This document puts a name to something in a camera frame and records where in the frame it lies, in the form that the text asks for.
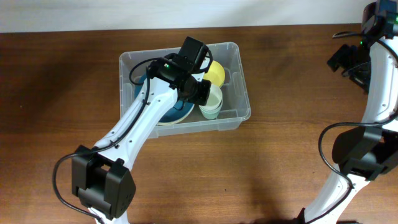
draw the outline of dark blue plate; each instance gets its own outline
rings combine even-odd
[[[143,83],[146,78],[147,78],[147,75],[141,76],[141,78],[139,79],[139,83]],[[134,90],[134,98],[137,98],[139,92],[141,91],[141,88],[142,88],[142,85],[136,86],[136,88]],[[177,109],[180,109],[182,107],[182,105],[183,105],[182,100],[178,100],[174,104],[174,107]],[[174,122],[174,121],[181,119],[182,117],[184,117],[187,113],[189,113],[191,111],[191,109],[193,108],[193,103],[185,103],[184,108],[180,111],[175,108],[169,109],[169,111],[163,115],[163,117],[160,119],[159,122],[160,123],[170,123],[170,122]]]

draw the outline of black cable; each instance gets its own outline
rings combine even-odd
[[[377,40],[374,39],[366,34],[358,34],[355,32],[340,32],[337,33],[335,35],[333,35],[333,39],[339,39],[339,38],[345,38],[345,37],[365,37],[369,40],[375,41],[378,44],[382,45],[386,50],[389,51],[390,54],[392,54],[392,56],[394,57],[394,59],[396,60],[396,63],[398,63],[398,55],[397,53],[390,48],[386,43],[384,43],[381,40]],[[319,136],[319,140],[318,140],[318,150],[319,150],[319,154],[322,158],[322,160],[324,161],[324,163],[336,174],[340,175],[341,177],[343,177],[344,179],[347,180],[348,183],[348,190],[347,192],[344,194],[344,196],[334,205],[332,206],[329,210],[327,210],[324,214],[320,215],[319,217],[314,218],[313,220],[306,222],[305,224],[309,224],[309,223],[313,223],[323,217],[325,217],[326,215],[328,215],[330,212],[332,212],[336,207],[338,207],[341,203],[343,203],[347,197],[350,195],[351,191],[354,189],[354,185],[353,182],[351,181],[350,178],[347,177],[347,175],[343,174],[342,172],[338,171],[337,169],[335,169],[326,159],[325,155],[323,154],[322,151],[322,139],[324,137],[324,135],[326,134],[327,131],[329,131],[332,128],[336,128],[336,127],[340,127],[340,126],[359,126],[359,127],[381,127],[384,126],[386,124],[389,124],[391,121],[395,120],[396,118],[398,118],[398,111],[396,111],[394,114],[390,115],[389,119],[381,122],[381,123],[355,123],[355,122],[342,122],[342,123],[336,123],[336,124],[331,124],[329,126],[327,126],[322,132],[321,135]]]
[[[160,59],[160,58],[150,58],[150,59],[147,59],[147,60],[143,60],[142,62],[140,62],[140,63],[138,63],[136,66],[134,66],[131,70],[130,70],[130,73],[129,73],[129,79],[130,79],[130,82],[132,83],[132,84],[134,84],[134,85],[142,85],[142,84],[144,84],[144,83],[136,83],[136,82],[134,82],[133,80],[132,80],[132,73],[134,72],[134,70],[136,69],[136,68],[138,68],[140,65],[142,65],[143,63],[147,63],[147,62],[151,62],[151,61],[154,61],[154,60],[158,60],[158,59]]]
[[[53,169],[53,173],[52,173],[52,187],[54,189],[55,195],[57,196],[57,198],[59,199],[59,201],[61,201],[64,205],[66,205],[67,207],[78,211],[82,214],[91,216],[95,219],[97,219],[101,224],[104,224],[104,221],[102,220],[102,218],[98,215],[92,214],[90,212],[84,211],[83,209],[80,209],[70,203],[68,203],[65,199],[62,198],[60,192],[58,191],[58,187],[57,187],[57,171],[58,168],[60,166],[60,164],[70,158],[76,157],[76,156],[85,156],[85,155],[90,155],[90,154],[94,154],[97,152],[102,152],[105,151],[107,149],[110,149],[114,146],[117,145],[117,143],[119,143],[122,139],[124,139],[124,137],[126,137],[126,135],[128,134],[128,132],[132,129],[132,127],[135,125],[135,123],[137,122],[137,120],[139,119],[140,115],[142,114],[142,112],[145,109],[145,106],[147,105],[147,100],[149,98],[149,91],[150,91],[150,80],[149,77],[147,76],[147,91],[146,91],[146,95],[144,100],[142,101],[142,105],[140,107],[140,110],[138,111],[136,117],[133,119],[133,121],[131,122],[131,124],[127,127],[127,129],[125,130],[125,132],[123,132],[122,135],[120,135],[120,137],[117,138],[117,140],[115,140],[115,142],[111,142],[108,146],[102,147],[102,148],[98,148],[98,149],[94,149],[90,152],[83,152],[83,153],[72,153],[72,154],[68,154],[66,156],[63,156],[61,159],[59,159],[57,161],[57,163],[55,163],[54,165],[54,169]]]
[[[185,106],[185,100],[184,100],[184,101],[182,101],[182,106],[181,106],[181,108],[180,108],[180,109],[176,108],[175,106],[173,106],[173,108],[174,108],[174,109],[176,109],[176,110],[178,110],[178,111],[181,111],[181,110],[183,110],[183,109],[184,109],[184,106]]]

